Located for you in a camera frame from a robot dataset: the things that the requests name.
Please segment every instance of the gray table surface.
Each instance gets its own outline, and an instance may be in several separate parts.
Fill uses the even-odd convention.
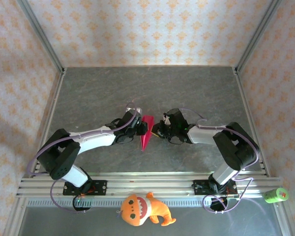
[[[119,208],[71,214],[56,207],[27,207],[19,236],[281,236],[273,204],[243,199],[231,212],[212,214],[199,207],[171,207],[169,226],[149,219],[139,226],[116,218]]]
[[[172,108],[202,114],[204,125],[238,122],[251,134],[243,101],[231,67],[97,67],[68,68],[49,130],[83,132],[97,129],[125,113],[134,102],[155,122]],[[183,112],[189,123],[198,117]],[[141,151],[139,137],[124,145],[99,147],[78,156],[87,172],[209,172],[222,164],[216,146],[172,145],[152,136]],[[260,170],[256,164],[248,170]]]

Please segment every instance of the patterned wallpaper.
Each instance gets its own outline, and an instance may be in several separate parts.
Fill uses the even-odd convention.
[[[37,151],[56,73],[16,0],[1,0],[0,236],[26,165]]]
[[[271,0],[29,0],[65,67],[235,66]]]
[[[241,73],[262,147],[295,221],[295,0],[283,1]]]

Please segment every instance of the green can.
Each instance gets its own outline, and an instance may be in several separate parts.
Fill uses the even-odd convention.
[[[289,193],[284,188],[276,188],[265,192],[263,198],[267,203],[277,203],[286,201],[289,198]]]

